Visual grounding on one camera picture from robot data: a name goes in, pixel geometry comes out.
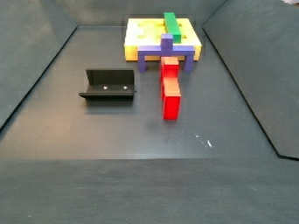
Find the purple block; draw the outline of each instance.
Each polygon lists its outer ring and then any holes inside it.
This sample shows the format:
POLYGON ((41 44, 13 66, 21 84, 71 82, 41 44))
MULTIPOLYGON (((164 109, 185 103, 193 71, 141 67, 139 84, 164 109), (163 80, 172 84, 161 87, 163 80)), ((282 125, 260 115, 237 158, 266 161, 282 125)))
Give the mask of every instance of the purple block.
POLYGON ((173 35, 171 33, 161 34, 161 49, 163 51, 173 49, 173 35))
POLYGON ((161 47, 159 45, 140 45, 137 47, 137 56, 139 55, 161 55, 161 47))
POLYGON ((145 56, 185 56, 184 72, 192 70, 195 49, 192 45, 173 45, 173 35, 161 35, 161 45, 140 45, 137 47, 137 66, 140 73, 145 71, 145 56))

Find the toy block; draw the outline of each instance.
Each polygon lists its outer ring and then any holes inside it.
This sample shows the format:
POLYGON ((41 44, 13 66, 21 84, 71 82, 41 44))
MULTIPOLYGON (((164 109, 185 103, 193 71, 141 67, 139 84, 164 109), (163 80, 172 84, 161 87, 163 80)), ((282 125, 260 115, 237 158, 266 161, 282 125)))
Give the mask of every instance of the toy block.
POLYGON ((163 119, 176 120, 180 110, 181 92, 177 78, 163 78, 163 119))
MULTIPOLYGON (((164 39, 173 38, 172 34, 161 36, 161 43, 164 39)), ((137 66, 139 71, 145 71, 145 55, 153 56, 185 56, 185 63, 184 63, 184 71, 189 72, 192 70, 192 62, 193 62, 193 46, 191 45, 173 45, 172 49, 164 49, 159 45, 140 45, 137 47, 137 66)))
MULTIPOLYGON (((177 18, 177 24, 181 30, 181 43, 175 46, 193 46, 193 60, 199 60, 201 52, 201 42, 192 29, 188 18, 177 18)), ((125 60, 137 61, 139 46, 159 46, 161 44, 161 34, 165 33, 163 18, 129 18, 125 30, 125 60)), ((145 60, 160 60, 159 56, 147 55, 145 60)))
POLYGON ((169 33, 164 33, 161 35, 161 50, 172 50, 173 49, 173 35, 169 33))
POLYGON ((180 27, 176 22, 176 17, 172 12, 165 12, 163 14, 163 20, 164 20, 164 28, 168 33, 172 34, 172 40, 175 44, 181 43, 181 31, 180 27))
POLYGON ((175 57, 161 57, 160 82, 163 78, 176 78, 179 75, 179 60, 175 57))

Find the black holder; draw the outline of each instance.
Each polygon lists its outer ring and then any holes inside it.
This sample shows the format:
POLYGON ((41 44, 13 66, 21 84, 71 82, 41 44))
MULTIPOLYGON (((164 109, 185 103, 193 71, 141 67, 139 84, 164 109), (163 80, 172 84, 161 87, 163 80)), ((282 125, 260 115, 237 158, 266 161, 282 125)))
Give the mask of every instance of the black holder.
POLYGON ((135 70, 87 69, 88 90, 79 96, 88 100, 135 97, 135 70))

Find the yellow block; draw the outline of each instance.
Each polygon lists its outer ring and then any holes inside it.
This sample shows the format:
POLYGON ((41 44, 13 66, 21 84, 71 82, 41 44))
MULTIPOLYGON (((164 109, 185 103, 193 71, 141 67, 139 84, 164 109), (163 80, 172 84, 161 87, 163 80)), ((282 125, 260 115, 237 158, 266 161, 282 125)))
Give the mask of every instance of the yellow block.
MULTIPOLYGON (((188 18, 177 18, 181 30, 181 43, 177 46, 193 46, 193 60, 199 60, 201 54, 201 42, 188 18)), ((129 18, 125 29, 125 60, 137 60, 139 46, 159 46, 161 34, 165 33, 163 18, 129 18)), ((145 60, 160 60, 159 56, 145 56, 145 60)))

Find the red rectangular block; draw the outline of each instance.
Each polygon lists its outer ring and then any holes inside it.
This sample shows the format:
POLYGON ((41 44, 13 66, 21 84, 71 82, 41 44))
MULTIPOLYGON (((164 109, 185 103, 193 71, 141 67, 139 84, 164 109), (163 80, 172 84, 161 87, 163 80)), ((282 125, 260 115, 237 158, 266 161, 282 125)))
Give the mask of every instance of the red rectangular block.
POLYGON ((160 81, 164 77, 177 77, 180 64, 176 57, 161 57, 160 81))
POLYGON ((181 91, 177 78, 163 78, 163 119, 176 120, 179 116, 181 91))

